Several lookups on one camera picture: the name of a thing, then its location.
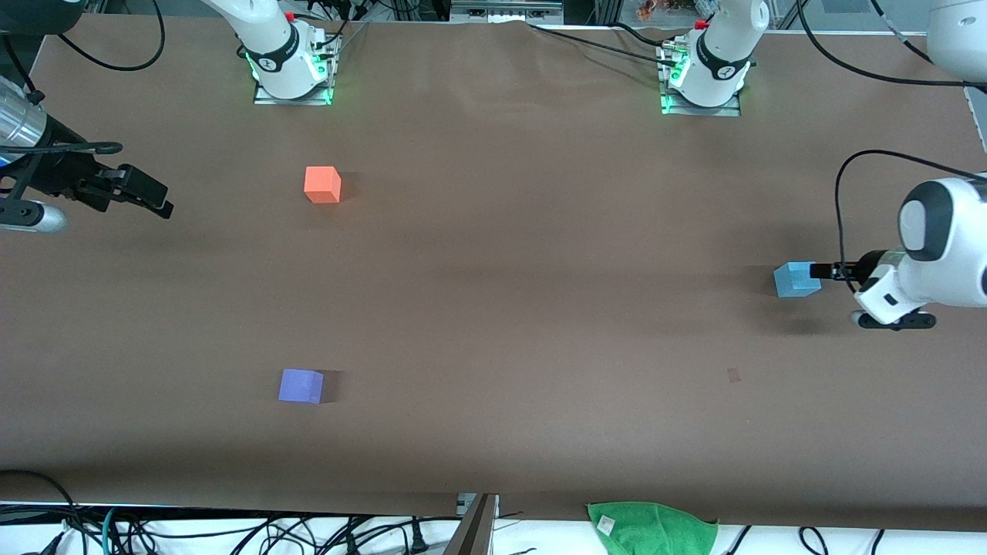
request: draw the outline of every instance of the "cable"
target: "cable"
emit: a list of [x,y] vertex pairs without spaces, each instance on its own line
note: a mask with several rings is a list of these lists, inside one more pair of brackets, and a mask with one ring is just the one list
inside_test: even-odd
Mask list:
[[24,84],[28,86],[28,91],[35,92],[38,89],[35,88],[35,82],[31,80],[31,76],[28,75],[28,71],[24,69],[24,65],[21,64],[21,60],[17,57],[17,53],[14,51],[14,45],[10,42],[10,36],[3,36],[3,48],[7,50],[7,56],[10,57],[11,63],[14,64],[14,69],[17,70],[17,74],[24,79]]
[[103,555],[110,555],[110,522],[114,518],[116,507],[111,507],[107,511],[106,518],[103,519]]
[[[68,495],[65,488],[61,486],[54,478],[48,476],[47,474],[41,474],[40,472],[35,472],[34,470],[20,470],[17,468],[7,468],[0,470],[0,477],[2,476],[26,476],[29,478],[35,478],[43,482],[47,482],[49,486],[58,491],[58,495],[65,500],[65,504],[68,505],[68,509],[71,512],[72,517],[80,528],[84,527],[82,518],[79,516],[79,512],[76,509],[75,502],[72,501],[72,497]],[[89,553],[89,542],[86,541],[85,536],[82,538],[82,553],[83,555],[88,555]]]
[[737,534],[737,538],[733,540],[733,545],[730,546],[729,551],[727,551],[723,555],[736,555],[737,549],[740,549],[740,544],[743,542],[743,538],[747,535],[747,532],[749,532],[750,529],[753,527],[754,526],[751,524],[747,524],[746,526],[744,526],[743,529],[740,530],[740,533]]
[[896,37],[898,37],[898,40],[901,40],[902,44],[904,44],[909,50],[915,52],[915,54],[918,55],[920,58],[926,60],[929,63],[933,63],[932,59],[929,57],[929,54],[920,50],[915,44],[912,44],[912,41],[909,40],[908,37],[901,34],[901,32],[898,31],[896,27],[894,27],[894,24],[891,23],[891,20],[884,15],[884,10],[880,9],[880,4],[877,4],[877,0],[871,0],[871,5],[873,6],[873,10],[876,11],[877,14],[880,16],[880,18],[884,20],[884,24],[887,25],[888,30],[891,31]]
[[62,42],[65,42],[66,44],[68,44],[68,46],[70,48],[72,48],[76,52],[79,52],[79,54],[81,54],[82,57],[88,59],[89,61],[91,61],[91,62],[93,62],[96,65],[99,65],[101,67],[105,67],[107,69],[112,69],[113,71],[139,71],[141,69],[145,69],[147,67],[150,67],[154,62],[158,61],[158,58],[161,57],[161,52],[165,51],[165,18],[161,16],[161,8],[158,7],[158,0],[151,0],[151,3],[154,4],[154,11],[158,15],[158,29],[161,32],[161,41],[158,42],[158,51],[155,52],[153,56],[151,56],[151,59],[145,61],[142,64],[139,64],[139,65],[112,65],[112,64],[106,63],[106,62],[104,62],[102,60],[99,60],[99,59],[93,57],[90,53],[88,53],[85,50],[83,50],[82,48],[80,48],[69,37],[66,37],[65,35],[59,35],[58,37],[62,40]]
[[398,8],[397,2],[395,2],[394,6],[389,5],[387,2],[384,2],[384,0],[377,0],[377,3],[380,4],[381,6],[384,6],[385,8],[388,8],[389,10],[394,10],[395,14],[413,14],[416,13],[418,11],[418,7],[421,6],[421,2],[418,2],[417,4],[406,10],[406,9]]
[[873,537],[873,543],[871,544],[871,555],[877,555],[877,545],[880,544],[880,539],[884,537],[884,528],[877,531],[877,535]]
[[612,52],[617,52],[619,54],[625,54],[625,55],[628,55],[630,57],[634,57],[634,58],[638,58],[638,59],[642,59],[642,60],[647,60],[649,62],[657,63],[659,65],[667,65],[669,67],[672,67],[672,66],[675,65],[675,62],[673,62],[672,60],[663,60],[663,59],[658,59],[658,58],[652,57],[652,56],[645,56],[643,54],[638,54],[636,52],[629,52],[627,50],[622,50],[620,48],[615,48],[613,46],[609,46],[607,44],[601,44],[599,42],[593,42],[592,40],[586,40],[586,39],[581,39],[579,37],[574,37],[572,35],[566,35],[565,33],[559,33],[558,31],[552,31],[551,29],[544,29],[544,28],[541,28],[541,27],[538,27],[538,26],[531,25],[530,23],[528,24],[528,27],[530,27],[531,29],[535,29],[537,31],[541,31],[542,33],[547,33],[549,35],[555,35],[556,37],[562,37],[563,39],[575,40],[576,42],[582,42],[583,44],[589,44],[590,46],[596,46],[597,48],[603,48],[604,50],[610,50]]
[[615,21],[615,22],[613,22],[611,24],[608,24],[607,27],[617,27],[617,28],[623,29],[624,31],[630,33],[631,34],[631,37],[634,37],[635,39],[640,40],[641,42],[643,42],[645,44],[650,44],[651,46],[661,46],[661,42],[659,40],[651,40],[648,37],[645,37],[644,35],[638,33],[630,25],[623,24],[623,23],[621,23],[619,21]]
[[336,31],[336,34],[332,35],[331,37],[329,37],[328,39],[322,42],[316,42],[315,47],[322,48],[323,46],[330,44],[333,40],[338,39],[340,35],[342,35],[342,30],[346,28],[347,23],[349,23],[349,20],[342,20],[342,25],[340,25],[340,28]]
[[857,289],[850,282],[850,279],[847,276],[847,250],[846,250],[846,245],[845,245],[845,242],[844,242],[845,237],[844,237],[844,230],[843,230],[843,211],[840,208],[840,182],[843,179],[843,173],[846,171],[847,166],[849,166],[851,162],[853,162],[854,160],[860,158],[861,156],[867,156],[869,154],[880,154],[880,155],[883,155],[883,156],[891,156],[893,158],[901,158],[902,160],[908,160],[909,162],[915,162],[916,164],[922,164],[923,166],[928,166],[930,168],[935,168],[935,169],[940,170],[940,171],[943,171],[943,172],[949,172],[949,173],[951,173],[953,175],[960,176],[960,177],[966,178],[968,180],[972,180],[972,181],[976,181],[976,182],[981,182],[981,183],[987,183],[987,178],[980,177],[980,176],[978,176],[976,174],[971,174],[969,172],[964,172],[962,170],[957,170],[956,168],[952,168],[952,167],[946,166],[944,164],[939,164],[939,163],[933,162],[931,160],[926,160],[925,158],[919,158],[918,156],[912,156],[910,154],[903,154],[901,152],[895,152],[893,150],[883,150],[883,149],[880,149],[880,148],[872,148],[872,149],[868,149],[868,150],[861,150],[859,152],[855,152],[849,158],[847,158],[846,160],[844,160],[843,161],[843,165],[840,166],[840,171],[837,172],[837,174],[836,174],[836,185],[833,188],[833,197],[834,197],[834,201],[836,203],[836,230],[837,230],[837,232],[839,234],[839,242],[840,242],[840,269],[839,269],[840,278],[842,278],[843,281],[846,282],[847,286],[850,287],[850,291],[853,292],[853,293],[856,293],[857,292]]
[[6,146],[0,145],[0,152],[7,154],[62,154],[65,152],[82,152],[92,150],[96,154],[117,154],[123,150],[123,145],[115,141],[74,142],[70,144],[54,144],[51,146]]
[[[819,553],[818,551],[816,551],[815,549],[812,549],[809,546],[808,541],[805,540],[805,531],[806,530],[812,530],[812,533],[815,534],[815,537],[817,537],[819,539],[819,545],[822,545],[822,553]],[[829,548],[826,547],[826,540],[822,539],[822,534],[819,533],[819,530],[815,529],[815,527],[813,527],[813,526],[803,526],[803,527],[799,528],[798,529],[798,541],[802,542],[802,547],[804,547],[805,549],[807,549],[808,552],[811,553],[812,555],[829,555]]]
[[878,81],[885,81],[887,83],[897,83],[899,85],[926,85],[933,87],[976,87],[976,88],[987,87],[987,83],[976,83],[976,82],[968,82],[968,81],[926,81],[922,79],[902,79],[900,77],[889,77],[887,75],[873,73],[866,69],[861,69],[857,66],[851,65],[831,54],[829,50],[824,48],[822,44],[819,43],[819,40],[817,40],[815,35],[812,33],[812,29],[808,27],[808,22],[805,20],[805,11],[802,9],[801,2],[796,2],[796,9],[798,10],[798,20],[801,22],[802,29],[805,31],[805,35],[808,37],[809,42],[812,42],[812,45],[815,46],[815,49],[819,50],[819,53],[825,56],[826,59],[842,67],[843,69],[853,71],[854,73],[858,75],[863,75],[864,77],[870,77],[872,79],[876,79]]

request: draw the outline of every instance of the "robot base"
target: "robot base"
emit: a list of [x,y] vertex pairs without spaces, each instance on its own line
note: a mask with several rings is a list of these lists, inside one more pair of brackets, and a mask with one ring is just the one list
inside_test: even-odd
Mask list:
[[936,326],[936,317],[928,312],[916,310],[910,312],[890,324],[881,324],[873,316],[863,310],[855,310],[850,314],[850,321],[865,330],[930,330]]
[[[654,49],[657,58],[681,62],[685,51],[685,47],[681,43],[683,39],[685,37],[676,37],[675,40],[666,40],[662,46],[657,46]],[[661,88],[661,112],[663,114],[722,116],[728,118],[737,118],[740,116],[740,96],[738,93],[733,93],[733,96],[730,97],[730,100],[726,104],[715,108],[696,106],[685,100],[682,93],[669,85],[672,74],[676,71],[679,71],[679,68],[658,64],[658,84]]]
[[333,93],[336,91],[336,73],[340,69],[340,46],[342,37],[336,37],[332,42],[315,52],[325,59],[314,62],[320,73],[326,73],[326,80],[319,83],[308,94],[296,99],[279,99],[271,96],[258,83],[254,89],[254,104],[277,106],[329,106],[333,103]]

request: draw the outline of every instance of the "table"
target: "table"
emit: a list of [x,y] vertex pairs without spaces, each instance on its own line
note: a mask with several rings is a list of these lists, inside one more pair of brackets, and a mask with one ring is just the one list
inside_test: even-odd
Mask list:
[[[70,231],[0,236],[3,466],[107,503],[449,514],[494,491],[531,517],[648,499],[758,523],[987,521],[987,312],[869,333],[844,287],[779,299],[771,276],[837,257],[849,154],[983,168],[960,90],[768,35],[741,118],[663,116],[646,62],[521,24],[381,24],[343,53],[333,106],[254,107],[223,21],[167,26],[139,73],[57,40],[38,58],[47,109],[123,142],[107,160],[176,209],[57,201]],[[156,24],[71,35],[136,62]],[[890,37],[826,42],[942,77]],[[342,203],[306,200],[308,165],[340,170]],[[937,175],[855,162],[851,256],[896,244],[900,199]],[[279,403],[287,367],[328,372],[334,402]]]

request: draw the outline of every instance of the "white surface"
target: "white surface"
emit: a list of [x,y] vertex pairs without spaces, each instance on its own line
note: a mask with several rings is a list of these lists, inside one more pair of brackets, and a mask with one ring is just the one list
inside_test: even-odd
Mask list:
[[[380,517],[360,529],[391,522],[401,522],[406,517]],[[290,525],[294,519],[286,519]],[[260,524],[260,519],[236,520],[174,520],[154,522],[151,529],[160,533],[191,534],[219,530],[246,528]],[[310,521],[317,539],[325,539],[345,523],[345,518],[317,518]],[[421,532],[429,545],[448,541],[456,526],[455,521],[423,522]],[[722,555],[732,545],[742,526],[721,525],[712,555]],[[0,526],[0,555],[22,555],[40,551],[61,529],[57,524],[25,524]],[[304,528],[302,535],[307,535]],[[494,526],[493,555],[511,555],[532,547],[535,555],[606,555],[596,530],[588,520],[512,520],[499,519]],[[754,526],[737,551],[738,555],[796,555],[807,551],[798,541],[798,529],[790,526]],[[857,528],[820,528],[833,555],[869,555],[876,530]],[[161,555],[224,555],[240,541],[244,533],[199,539],[159,539]],[[814,536],[807,534],[810,542]],[[244,555],[259,553],[264,534],[258,534],[244,549]],[[403,548],[400,531],[389,532],[367,543],[360,549],[362,555],[394,553]],[[99,555],[100,546],[90,541],[90,553]],[[62,540],[58,555],[76,555],[82,552],[79,534],[72,532]],[[341,548],[333,555],[342,555]],[[950,554],[973,555],[987,553],[987,533],[935,532],[890,530],[877,549],[879,555]],[[296,545],[280,542],[271,555],[302,555]]]
[[987,0],[936,0],[928,45],[936,65],[954,77],[987,81]]
[[910,251],[921,250],[925,246],[925,205],[910,200],[898,212],[898,231],[901,243]]

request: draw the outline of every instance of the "green cloth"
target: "green cloth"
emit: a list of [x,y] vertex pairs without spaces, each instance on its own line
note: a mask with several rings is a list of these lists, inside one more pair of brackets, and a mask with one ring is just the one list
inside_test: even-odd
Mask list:
[[710,555],[718,524],[657,503],[598,503],[587,507],[610,555]]

